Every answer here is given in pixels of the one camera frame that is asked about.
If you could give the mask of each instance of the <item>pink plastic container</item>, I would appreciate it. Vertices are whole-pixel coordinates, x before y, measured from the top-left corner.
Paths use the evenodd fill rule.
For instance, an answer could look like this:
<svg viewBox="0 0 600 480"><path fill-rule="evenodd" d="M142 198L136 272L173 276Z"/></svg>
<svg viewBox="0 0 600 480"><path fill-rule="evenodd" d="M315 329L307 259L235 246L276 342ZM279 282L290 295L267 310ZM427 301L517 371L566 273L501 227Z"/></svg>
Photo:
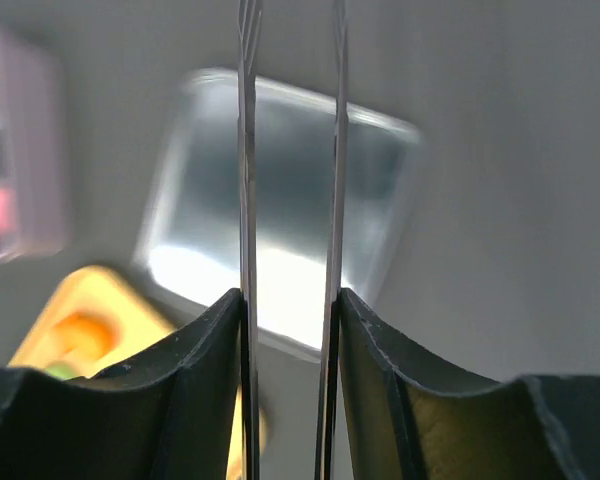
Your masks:
<svg viewBox="0 0 600 480"><path fill-rule="evenodd" d="M0 261L52 255L68 241L59 73L0 27Z"/></svg>

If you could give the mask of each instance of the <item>yellow object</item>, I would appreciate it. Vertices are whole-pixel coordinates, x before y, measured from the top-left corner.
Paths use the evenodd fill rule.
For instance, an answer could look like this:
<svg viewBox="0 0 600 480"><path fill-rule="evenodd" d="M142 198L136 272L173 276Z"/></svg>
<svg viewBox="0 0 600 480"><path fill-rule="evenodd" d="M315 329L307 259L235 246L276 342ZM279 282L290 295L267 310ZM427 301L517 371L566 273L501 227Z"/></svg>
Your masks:
<svg viewBox="0 0 600 480"><path fill-rule="evenodd" d="M113 271L85 267L59 285L38 316L12 367L34 367L50 375L92 377L163 339L174 328ZM267 440L260 412L260 451ZM236 398L227 480L242 473L242 397Z"/></svg>

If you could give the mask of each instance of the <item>transparent container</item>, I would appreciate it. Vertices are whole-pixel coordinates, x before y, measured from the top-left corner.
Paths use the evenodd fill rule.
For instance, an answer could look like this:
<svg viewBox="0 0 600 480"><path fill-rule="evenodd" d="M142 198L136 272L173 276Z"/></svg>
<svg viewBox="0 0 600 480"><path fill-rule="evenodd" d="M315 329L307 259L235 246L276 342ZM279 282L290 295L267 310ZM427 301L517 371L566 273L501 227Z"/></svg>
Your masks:
<svg viewBox="0 0 600 480"><path fill-rule="evenodd" d="M259 339L319 361L335 100L264 78L256 90ZM419 184L422 137L407 122L348 110L342 284L373 305ZM135 254L152 295L192 313L240 285L237 118L235 72L184 82Z"/></svg>
<svg viewBox="0 0 600 480"><path fill-rule="evenodd" d="M67 242L59 68L0 27L0 261Z"/></svg>

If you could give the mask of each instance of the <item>thin metal rod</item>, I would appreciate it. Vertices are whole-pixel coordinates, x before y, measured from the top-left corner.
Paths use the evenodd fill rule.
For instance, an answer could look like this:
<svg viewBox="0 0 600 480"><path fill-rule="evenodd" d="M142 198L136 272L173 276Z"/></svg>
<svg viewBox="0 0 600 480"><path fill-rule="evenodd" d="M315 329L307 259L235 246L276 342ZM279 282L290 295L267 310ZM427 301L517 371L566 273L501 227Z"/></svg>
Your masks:
<svg viewBox="0 0 600 480"><path fill-rule="evenodd" d="M333 442L336 426L338 392L338 348L340 312L338 295L342 277L342 233L347 159L347 97L349 93L349 45L346 0L334 1L334 33L338 66L336 97L336 131L334 155L334 188L331 211L331 239L327 252L327 281L322 331L320 397L318 399L318 433L316 439L316 480L333 477Z"/></svg>
<svg viewBox="0 0 600 480"><path fill-rule="evenodd" d="M262 18L261 0L239 0L238 154L240 162L240 288L245 314L240 325L242 384L242 479L260 479L260 409L258 406L255 60Z"/></svg>

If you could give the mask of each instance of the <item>blurry background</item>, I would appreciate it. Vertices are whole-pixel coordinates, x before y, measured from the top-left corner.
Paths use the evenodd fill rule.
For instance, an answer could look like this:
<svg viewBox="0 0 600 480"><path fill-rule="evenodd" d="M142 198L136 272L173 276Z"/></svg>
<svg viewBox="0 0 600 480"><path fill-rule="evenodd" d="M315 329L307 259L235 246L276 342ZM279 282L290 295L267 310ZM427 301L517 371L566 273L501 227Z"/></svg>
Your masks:
<svg viewBox="0 0 600 480"><path fill-rule="evenodd" d="M64 66L77 219L62 254L0 265L0 365L72 270L103 263L133 279L176 87L194 69L236 64L236 8L0 0L0 22ZM333 93L330 8L265 0L259 73ZM351 101L412 121L427 140L378 313L494 378L600 373L600 0L351 0L350 23ZM259 355L274 425L263 479L309 478L318 365ZM336 478L348 479L339 422Z"/></svg>

